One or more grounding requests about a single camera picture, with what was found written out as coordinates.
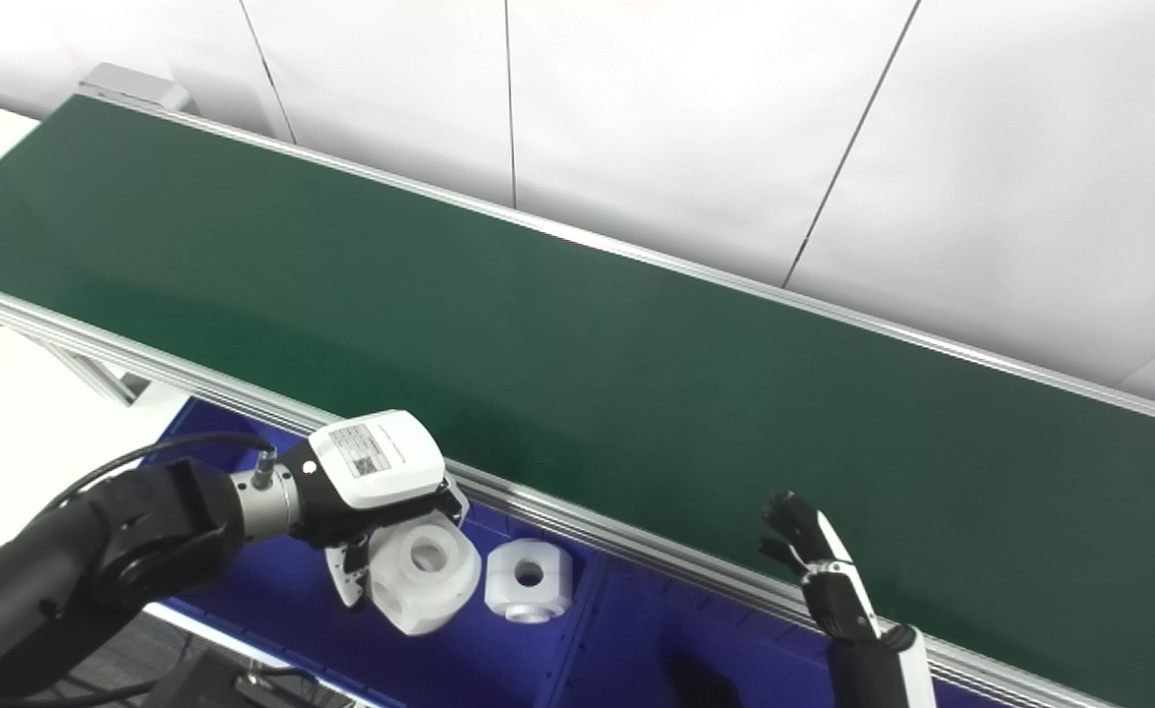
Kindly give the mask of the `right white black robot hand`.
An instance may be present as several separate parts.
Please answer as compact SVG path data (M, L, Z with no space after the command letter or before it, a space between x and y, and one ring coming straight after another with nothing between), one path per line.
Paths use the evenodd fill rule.
M851 552L824 510L780 492L762 510L772 535L758 551L791 569L815 626L828 636L826 662L837 707L936 707L922 632L884 623Z

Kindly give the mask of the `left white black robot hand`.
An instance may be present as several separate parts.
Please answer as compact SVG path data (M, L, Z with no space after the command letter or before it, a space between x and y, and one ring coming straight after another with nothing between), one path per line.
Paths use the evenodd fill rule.
M280 454L297 489L291 537L323 550L335 590L366 605L368 541L378 530L437 512L460 528L469 504L448 480L444 454L403 409L330 423Z

